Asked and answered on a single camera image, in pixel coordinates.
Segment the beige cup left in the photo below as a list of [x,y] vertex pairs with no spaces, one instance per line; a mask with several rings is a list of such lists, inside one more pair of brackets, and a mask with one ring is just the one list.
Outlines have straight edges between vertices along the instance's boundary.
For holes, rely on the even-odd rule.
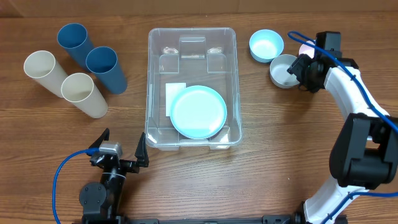
[[63,98],[61,87],[68,75],[51,52],[39,50],[31,53],[24,62],[24,72],[48,91]]

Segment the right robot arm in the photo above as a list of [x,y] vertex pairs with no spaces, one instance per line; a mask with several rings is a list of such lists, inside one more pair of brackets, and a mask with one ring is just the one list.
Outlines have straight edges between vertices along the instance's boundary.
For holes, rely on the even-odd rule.
[[311,92],[328,91],[345,118],[330,153],[330,177],[290,222],[344,223],[341,212],[360,195],[393,197],[374,189],[390,183],[397,172],[397,118],[375,102],[354,60],[338,64],[301,54],[287,71]]

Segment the light blue plate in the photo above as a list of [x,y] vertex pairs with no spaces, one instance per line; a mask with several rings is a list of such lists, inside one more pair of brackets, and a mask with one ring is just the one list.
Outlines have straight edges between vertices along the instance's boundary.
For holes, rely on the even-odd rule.
[[214,89],[193,85],[174,98],[170,120],[174,128],[189,139],[207,139],[221,131],[227,119],[227,106]]

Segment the dark blue cup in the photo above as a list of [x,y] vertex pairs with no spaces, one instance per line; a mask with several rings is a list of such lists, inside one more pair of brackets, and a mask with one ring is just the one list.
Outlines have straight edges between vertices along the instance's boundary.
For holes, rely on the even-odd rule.
[[90,72],[86,65],[86,58],[94,49],[94,45],[85,26],[79,23],[63,26],[57,34],[57,41],[82,69]]
[[86,57],[86,66],[112,94],[126,91],[127,79],[112,48],[101,46],[91,50]]

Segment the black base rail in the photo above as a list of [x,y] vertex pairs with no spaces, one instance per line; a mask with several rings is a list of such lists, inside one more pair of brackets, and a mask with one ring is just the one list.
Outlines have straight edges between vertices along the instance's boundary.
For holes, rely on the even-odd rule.
[[264,215],[256,218],[205,218],[205,219],[181,219],[159,220],[132,219],[130,224],[294,224],[302,223],[301,219],[293,215]]

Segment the pink bowl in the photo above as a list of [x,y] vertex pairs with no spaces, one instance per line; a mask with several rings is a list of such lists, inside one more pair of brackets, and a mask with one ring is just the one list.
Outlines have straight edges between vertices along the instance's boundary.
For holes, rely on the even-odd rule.
[[315,49],[311,46],[307,46],[305,44],[302,44],[299,48],[299,55],[305,54],[308,55],[310,58],[314,58],[315,56]]

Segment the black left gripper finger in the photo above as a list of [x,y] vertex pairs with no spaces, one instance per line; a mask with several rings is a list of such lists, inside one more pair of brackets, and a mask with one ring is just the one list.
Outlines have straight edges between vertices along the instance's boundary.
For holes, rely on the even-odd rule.
[[136,166],[138,167],[148,167],[149,166],[149,156],[146,148],[146,134],[142,133],[140,140],[138,142],[136,152],[134,154],[136,157]]
[[108,141],[109,140],[109,134],[110,130],[106,128],[103,133],[100,135],[100,137],[94,141],[88,148],[99,148],[100,145],[103,143],[103,141]]

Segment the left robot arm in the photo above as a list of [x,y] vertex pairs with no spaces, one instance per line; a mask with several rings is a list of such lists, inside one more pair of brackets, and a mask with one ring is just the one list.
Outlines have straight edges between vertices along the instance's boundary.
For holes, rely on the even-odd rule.
[[129,223],[126,215],[118,212],[126,174],[139,173],[141,167],[149,166],[146,149],[146,134],[142,133],[134,156],[135,161],[122,159],[122,145],[109,140],[109,129],[89,148],[90,163],[102,170],[99,182],[82,187],[79,201],[83,207],[82,223]]

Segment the beige cup front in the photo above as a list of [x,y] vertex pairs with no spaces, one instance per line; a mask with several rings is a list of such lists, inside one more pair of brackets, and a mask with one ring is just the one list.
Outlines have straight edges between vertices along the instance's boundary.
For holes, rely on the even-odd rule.
[[108,104],[93,79],[85,73],[69,75],[61,86],[62,96],[91,118],[102,118]]

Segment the grey bowl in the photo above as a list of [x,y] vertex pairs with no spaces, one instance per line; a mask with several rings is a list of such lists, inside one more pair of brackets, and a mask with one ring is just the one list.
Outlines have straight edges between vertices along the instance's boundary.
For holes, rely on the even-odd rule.
[[296,59],[294,55],[283,54],[271,62],[270,78],[274,85],[279,88],[292,88],[299,84],[297,77],[287,71]]

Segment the clear plastic storage bin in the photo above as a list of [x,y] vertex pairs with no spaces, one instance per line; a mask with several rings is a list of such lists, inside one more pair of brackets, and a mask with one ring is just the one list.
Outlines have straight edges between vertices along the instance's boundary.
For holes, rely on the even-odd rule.
[[227,149],[243,137],[236,33],[229,27],[149,32],[146,143]]

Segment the dark blue cup front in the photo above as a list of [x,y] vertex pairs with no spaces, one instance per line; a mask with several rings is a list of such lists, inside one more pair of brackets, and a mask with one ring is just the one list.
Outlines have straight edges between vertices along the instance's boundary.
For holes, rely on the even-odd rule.
[[86,57],[86,66],[112,94],[126,91],[127,79],[112,48],[101,46],[91,50]]

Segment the beige cup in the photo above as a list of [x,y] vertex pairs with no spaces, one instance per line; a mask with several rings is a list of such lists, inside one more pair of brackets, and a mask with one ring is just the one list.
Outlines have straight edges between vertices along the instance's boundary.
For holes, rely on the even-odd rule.
[[62,96],[91,118],[102,118],[108,104],[93,79],[85,73],[69,75],[61,86]]
[[51,52],[39,50],[31,53],[24,62],[24,72],[48,91],[63,98],[61,87],[68,75]]

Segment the dark blue cup rear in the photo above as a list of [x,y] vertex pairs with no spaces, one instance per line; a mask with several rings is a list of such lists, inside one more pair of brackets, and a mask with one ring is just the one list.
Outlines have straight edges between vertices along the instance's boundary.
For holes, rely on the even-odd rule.
[[79,23],[63,26],[57,34],[57,41],[82,69],[90,72],[86,65],[86,58],[94,49],[94,45],[85,26]]

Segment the light blue bowl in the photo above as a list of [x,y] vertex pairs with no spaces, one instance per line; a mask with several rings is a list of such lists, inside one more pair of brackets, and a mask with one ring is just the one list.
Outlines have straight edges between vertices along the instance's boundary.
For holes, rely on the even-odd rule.
[[254,60],[269,63],[283,52],[284,41],[277,32],[261,29],[249,39],[249,49]]

